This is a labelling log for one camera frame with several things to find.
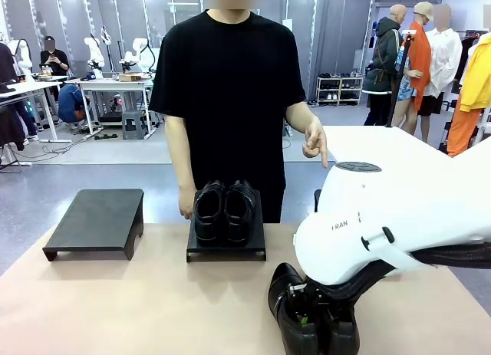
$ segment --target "yellow jacket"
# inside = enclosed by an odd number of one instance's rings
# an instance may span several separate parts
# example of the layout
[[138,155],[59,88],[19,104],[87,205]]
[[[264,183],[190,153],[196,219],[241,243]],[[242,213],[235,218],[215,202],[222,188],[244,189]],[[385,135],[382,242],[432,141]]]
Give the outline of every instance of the yellow jacket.
[[460,91],[460,110],[470,112],[491,104],[491,35],[479,43]]

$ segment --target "man's left hand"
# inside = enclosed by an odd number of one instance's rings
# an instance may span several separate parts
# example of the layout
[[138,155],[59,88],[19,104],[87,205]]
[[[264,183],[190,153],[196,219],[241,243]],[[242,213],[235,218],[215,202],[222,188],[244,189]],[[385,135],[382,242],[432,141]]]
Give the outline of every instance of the man's left hand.
[[305,131],[304,156],[307,158],[322,157],[322,165],[328,168],[328,141],[321,121],[316,117]]

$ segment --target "cap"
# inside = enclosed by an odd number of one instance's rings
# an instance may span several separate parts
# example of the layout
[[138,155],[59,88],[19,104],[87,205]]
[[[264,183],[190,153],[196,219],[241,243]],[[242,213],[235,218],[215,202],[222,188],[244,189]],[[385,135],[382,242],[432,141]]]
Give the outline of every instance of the cap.
[[429,21],[433,21],[433,5],[429,2],[420,2],[414,6],[414,14],[426,16]]

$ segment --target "black shoe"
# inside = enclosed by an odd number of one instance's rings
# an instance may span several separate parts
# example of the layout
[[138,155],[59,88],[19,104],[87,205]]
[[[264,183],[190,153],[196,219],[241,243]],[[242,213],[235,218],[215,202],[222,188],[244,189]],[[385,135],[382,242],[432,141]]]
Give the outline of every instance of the black shoe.
[[288,286],[303,284],[297,271],[288,263],[281,263],[273,274],[268,292],[268,306],[282,332],[287,355],[318,355],[319,346],[315,324],[299,323],[288,307]]
[[325,355],[357,355],[360,334],[354,317],[354,305],[343,303],[329,306],[318,324],[318,336]]
[[225,186],[220,181],[208,182],[194,204],[194,230],[199,242],[213,242],[223,231],[223,196]]
[[254,211],[254,190],[247,181],[236,181],[226,194],[224,209],[226,237],[230,242],[247,244]]

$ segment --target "orange pants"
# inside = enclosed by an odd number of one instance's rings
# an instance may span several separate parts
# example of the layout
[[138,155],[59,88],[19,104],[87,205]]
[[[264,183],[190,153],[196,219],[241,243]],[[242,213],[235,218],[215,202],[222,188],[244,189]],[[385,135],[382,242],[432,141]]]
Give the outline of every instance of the orange pants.
[[448,133],[447,152],[450,157],[458,156],[469,148],[470,137],[476,129],[482,111],[482,108],[470,112],[461,111],[459,97]]

